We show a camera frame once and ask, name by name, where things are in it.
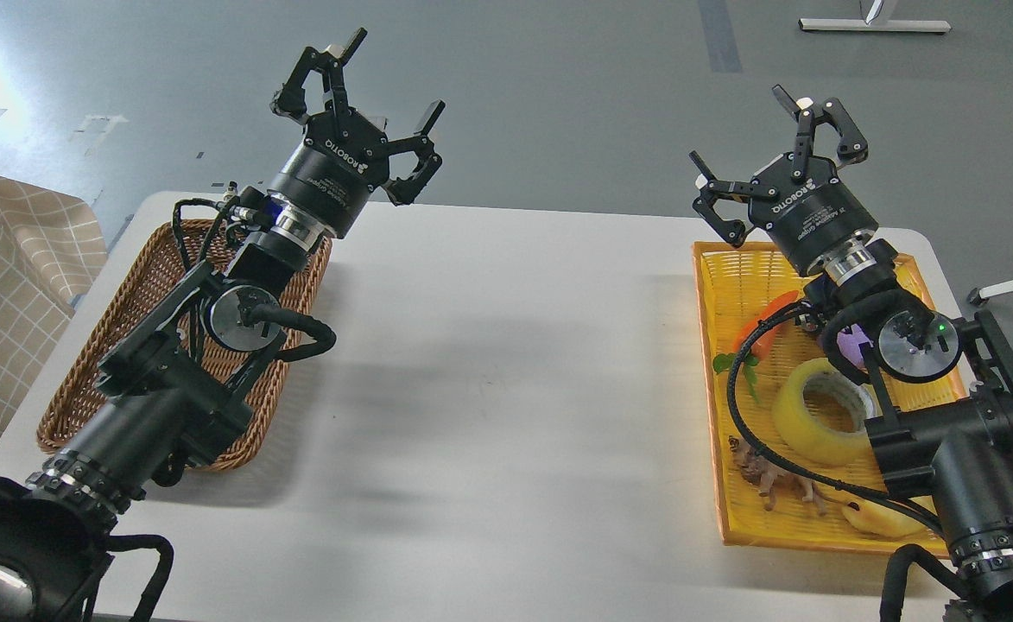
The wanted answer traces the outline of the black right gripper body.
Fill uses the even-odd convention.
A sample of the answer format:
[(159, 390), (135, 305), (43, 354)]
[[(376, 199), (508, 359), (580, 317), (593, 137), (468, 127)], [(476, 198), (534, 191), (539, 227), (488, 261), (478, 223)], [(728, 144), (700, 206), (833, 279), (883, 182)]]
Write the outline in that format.
[(855, 237), (870, 239), (878, 224), (839, 181), (829, 158), (807, 162), (807, 179), (795, 181), (790, 154), (779, 155), (752, 176), (755, 188), (776, 190), (750, 200), (751, 224), (763, 228), (799, 276), (822, 271), (819, 258)]

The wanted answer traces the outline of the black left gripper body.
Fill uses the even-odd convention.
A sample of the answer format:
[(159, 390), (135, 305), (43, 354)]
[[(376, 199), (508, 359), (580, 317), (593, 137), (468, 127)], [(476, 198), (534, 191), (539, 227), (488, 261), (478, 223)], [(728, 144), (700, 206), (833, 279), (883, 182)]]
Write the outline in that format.
[(344, 238), (371, 189), (390, 177), (385, 159), (367, 155), (368, 150), (377, 153), (384, 138), (384, 131), (356, 109), (341, 116), (315, 114), (269, 191), (327, 225), (334, 237)]

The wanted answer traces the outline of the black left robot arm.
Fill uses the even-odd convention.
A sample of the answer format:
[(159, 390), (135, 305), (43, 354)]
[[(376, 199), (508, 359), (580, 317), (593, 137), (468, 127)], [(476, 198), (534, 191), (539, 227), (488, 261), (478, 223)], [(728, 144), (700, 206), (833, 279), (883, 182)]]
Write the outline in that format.
[(401, 139), (350, 106), (344, 70), (366, 35), (302, 51), (270, 103), (302, 127), (272, 185), (214, 201), (194, 257), (174, 208), (185, 275), (100, 359), (104, 406), (24, 484), (0, 477), (0, 621), (89, 621), (115, 554), (142, 549), (158, 562), (132, 619), (152, 619), (174, 547), (114, 535), (118, 517), (147, 483), (173, 486), (243, 436), (247, 394), (274, 363), (335, 346), (335, 332), (284, 307), (282, 292), (326, 239), (347, 235), (375, 190), (410, 205), (442, 164), (430, 138), (442, 101)]

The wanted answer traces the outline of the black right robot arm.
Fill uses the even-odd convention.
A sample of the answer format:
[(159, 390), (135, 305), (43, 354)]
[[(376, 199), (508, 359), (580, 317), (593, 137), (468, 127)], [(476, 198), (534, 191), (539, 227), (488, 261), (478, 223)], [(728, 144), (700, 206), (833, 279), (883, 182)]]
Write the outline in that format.
[[(795, 145), (749, 181), (724, 181), (692, 152), (700, 172), (693, 208), (731, 247), (762, 229), (809, 283), (794, 302), (756, 322), (732, 354), (725, 399), (752, 453), (795, 476), (901, 513), (943, 539), (951, 556), (904, 544), (883, 579), (882, 621), (903, 613), (909, 568), (952, 591), (947, 621), (1013, 621), (1013, 351), (996, 319), (933, 311), (897, 279), (897, 248), (840, 179), (869, 145), (836, 98), (772, 95), (795, 120)], [(878, 414), (858, 421), (884, 491), (829, 478), (779, 455), (744, 421), (738, 372), (770, 330), (810, 331), (843, 385)]]

